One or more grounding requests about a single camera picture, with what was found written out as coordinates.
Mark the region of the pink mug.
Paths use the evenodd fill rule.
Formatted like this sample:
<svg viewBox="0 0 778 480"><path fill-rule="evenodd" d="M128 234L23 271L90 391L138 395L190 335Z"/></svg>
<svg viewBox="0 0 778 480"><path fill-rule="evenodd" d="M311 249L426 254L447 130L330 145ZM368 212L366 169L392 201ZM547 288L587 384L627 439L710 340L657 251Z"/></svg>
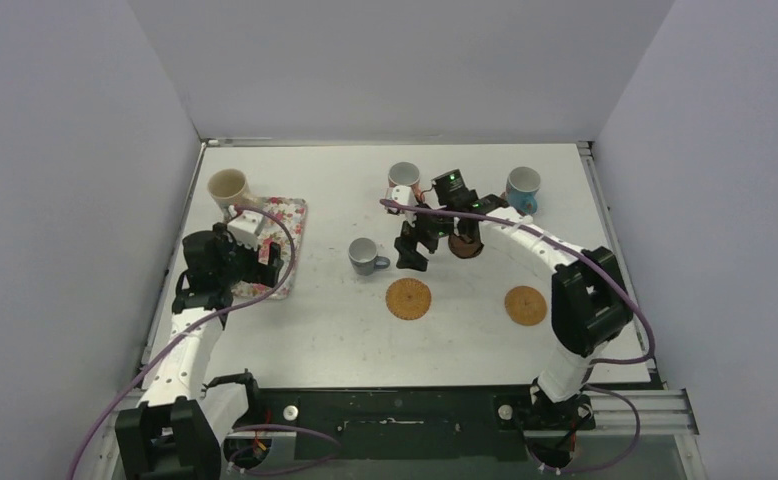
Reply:
<svg viewBox="0 0 778 480"><path fill-rule="evenodd" d="M390 187L407 186L416 194L421 192L421 174L419 168L410 162L398 162L392 165L387 174Z"/></svg>

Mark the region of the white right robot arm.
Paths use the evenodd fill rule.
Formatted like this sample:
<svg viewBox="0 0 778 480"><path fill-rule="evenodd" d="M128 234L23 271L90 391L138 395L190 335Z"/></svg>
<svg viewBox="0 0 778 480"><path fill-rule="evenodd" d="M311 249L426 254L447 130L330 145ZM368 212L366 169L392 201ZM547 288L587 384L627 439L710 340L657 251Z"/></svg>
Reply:
<svg viewBox="0 0 778 480"><path fill-rule="evenodd" d="M531 383L530 409L539 425L558 426L569 417L569 401L585 389L593 368L607 363L603 350L642 316L625 289L616 256L606 247L579 247L536 226L531 195L512 184L502 195L481 197L452 170L431 185L436 208L407 185L389 187L381 202L388 213L404 218L394 240L397 268L426 271L429 255L446 239L471 256L491 247L545 281L555 344Z"/></svg>

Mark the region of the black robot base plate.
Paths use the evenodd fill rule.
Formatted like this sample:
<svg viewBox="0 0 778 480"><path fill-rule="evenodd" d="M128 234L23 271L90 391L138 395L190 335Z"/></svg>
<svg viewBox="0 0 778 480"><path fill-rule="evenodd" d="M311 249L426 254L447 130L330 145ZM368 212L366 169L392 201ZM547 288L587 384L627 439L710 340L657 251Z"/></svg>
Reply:
<svg viewBox="0 0 778 480"><path fill-rule="evenodd" d="M325 432L312 430L296 424L299 432L286 432L284 438L294 443L294 457L297 460L317 460L332 455L345 460L442 460L464 457L490 457L498 461L523 461L528 449L535 443L560 450L575 445L575 437L583 433L580 427L592 417L584 418L591 407L585 403L585 394L563 404L542 402L533 407L539 410L545 420L556 420L564 413L574 413L576 423L563 433L553 436L530 436L523 427L507 431L487 431L482 427L460 430L449 425L411 425L398 423L356 422L344 431ZM224 455L243 467L257 467L269 463L271 448L275 442L267 432L254 434L244 428L248 425L238 420L242 430L224 443Z"/></svg>

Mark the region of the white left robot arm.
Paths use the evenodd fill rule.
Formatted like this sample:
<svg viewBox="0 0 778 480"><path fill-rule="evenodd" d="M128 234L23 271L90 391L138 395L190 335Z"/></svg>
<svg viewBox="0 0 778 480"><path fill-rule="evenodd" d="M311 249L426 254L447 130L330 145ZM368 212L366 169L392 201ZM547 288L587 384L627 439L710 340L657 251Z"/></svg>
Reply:
<svg viewBox="0 0 778 480"><path fill-rule="evenodd" d="M182 240L186 268L171 305L171 338L155 363L154 378L136 407L119 412L115 434L128 479L217 479L221 445L234 424L263 419L264 403L245 371L213 380L203 398L213 347L234 305L234 287L260 284L275 291L289 271L277 242L265 260L245 233L216 223Z"/></svg>

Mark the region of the blue mug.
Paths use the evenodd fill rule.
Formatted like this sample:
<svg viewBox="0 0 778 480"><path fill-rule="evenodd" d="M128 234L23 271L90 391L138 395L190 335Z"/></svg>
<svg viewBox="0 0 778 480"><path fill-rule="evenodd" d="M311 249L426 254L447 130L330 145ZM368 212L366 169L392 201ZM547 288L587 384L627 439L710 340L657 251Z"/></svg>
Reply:
<svg viewBox="0 0 778 480"><path fill-rule="evenodd" d="M514 168L507 176L505 198L508 204L523 215L538 211L536 194L541 186L540 174L526 166Z"/></svg>

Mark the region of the small white cup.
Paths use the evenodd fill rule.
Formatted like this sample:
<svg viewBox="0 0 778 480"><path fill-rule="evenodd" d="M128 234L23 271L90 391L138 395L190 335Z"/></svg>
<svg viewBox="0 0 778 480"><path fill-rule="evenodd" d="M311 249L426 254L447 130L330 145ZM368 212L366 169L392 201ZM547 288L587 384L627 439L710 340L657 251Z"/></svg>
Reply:
<svg viewBox="0 0 778 480"><path fill-rule="evenodd" d="M360 276L388 269L391 261L378 254L377 244L365 237L353 240L348 247L348 258L354 272Z"/></svg>

